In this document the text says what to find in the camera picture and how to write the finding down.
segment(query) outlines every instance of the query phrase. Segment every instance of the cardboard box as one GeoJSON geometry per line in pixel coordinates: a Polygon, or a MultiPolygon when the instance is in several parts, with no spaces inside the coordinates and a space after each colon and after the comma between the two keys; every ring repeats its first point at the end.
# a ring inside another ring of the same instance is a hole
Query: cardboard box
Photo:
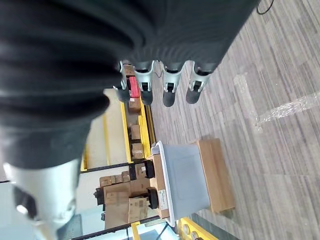
{"type": "Polygon", "coordinates": [[[108,192],[104,199],[104,204],[121,204],[128,202],[129,193],[127,191],[108,192]]]}
{"type": "MultiPolygon", "coordinates": [[[[106,204],[105,205],[105,219],[104,219],[104,228],[110,229],[125,225],[128,223],[129,217],[129,198],[128,193],[116,192],[114,193],[119,196],[118,200],[115,201],[115,204],[106,204]]],[[[105,195],[104,201],[108,201],[109,193],[105,195]]]]}
{"type": "Polygon", "coordinates": [[[130,181],[131,196],[140,196],[146,194],[147,188],[150,187],[150,181],[148,178],[141,178],[130,181]]]}
{"type": "Polygon", "coordinates": [[[144,147],[142,143],[132,144],[132,156],[133,159],[143,159],[144,158],[144,147]]]}
{"type": "Polygon", "coordinates": [[[149,179],[142,178],[134,181],[105,186],[103,187],[103,195],[106,197],[108,193],[127,192],[129,197],[138,197],[148,192],[147,187],[150,187],[149,179]]]}
{"type": "Polygon", "coordinates": [[[115,183],[116,183],[116,184],[120,184],[120,183],[123,182],[122,174],[120,174],[120,175],[114,175],[114,177],[115,177],[115,183]]]}
{"type": "Polygon", "coordinates": [[[126,76],[135,76],[135,69],[134,69],[134,66],[133,65],[130,65],[130,64],[124,64],[123,65],[124,67],[124,74],[126,76]]]}
{"type": "Polygon", "coordinates": [[[116,183],[115,176],[102,176],[99,179],[100,187],[109,186],[116,183]]]}
{"type": "Polygon", "coordinates": [[[139,163],[134,166],[136,179],[144,179],[146,174],[146,167],[144,163],[139,163]]]}
{"type": "Polygon", "coordinates": [[[150,179],[150,187],[156,188],[158,192],[159,207],[156,209],[156,211],[160,218],[168,218],[170,216],[169,205],[160,154],[152,155],[147,159],[151,160],[154,166],[155,177],[150,179]]]}
{"type": "Polygon", "coordinates": [[[128,223],[147,218],[148,206],[146,198],[129,198],[128,223]]]}
{"type": "Polygon", "coordinates": [[[122,175],[122,181],[123,181],[124,183],[130,182],[130,174],[129,174],[129,171],[123,171],[121,175],[122,175]]]}
{"type": "Polygon", "coordinates": [[[132,125],[130,127],[130,129],[131,129],[131,139],[132,140],[141,139],[140,126],[139,125],[132,125]]]}
{"type": "Polygon", "coordinates": [[[196,144],[200,151],[211,211],[217,213],[234,208],[235,199],[220,140],[200,140],[196,144]]]}
{"type": "Polygon", "coordinates": [[[141,111],[140,98],[131,97],[128,102],[128,112],[130,114],[138,114],[141,111]]]}
{"type": "Polygon", "coordinates": [[[106,197],[108,193],[119,193],[119,192],[127,192],[129,197],[131,197],[130,182],[122,182],[122,183],[118,183],[110,186],[105,186],[103,188],[104,197],[106,197]]]}

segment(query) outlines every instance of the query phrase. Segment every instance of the clear plastic bin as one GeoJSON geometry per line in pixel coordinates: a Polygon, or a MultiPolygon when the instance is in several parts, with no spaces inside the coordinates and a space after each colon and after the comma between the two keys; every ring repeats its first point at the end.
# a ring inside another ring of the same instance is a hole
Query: clear plastic bin
{"type": "Polygon", "coordinates": [[[210,206],[206,179],[196,144],[170,145],[158,141],[151,153],[160,154],[170,219],[186,217],[210,206]]]}

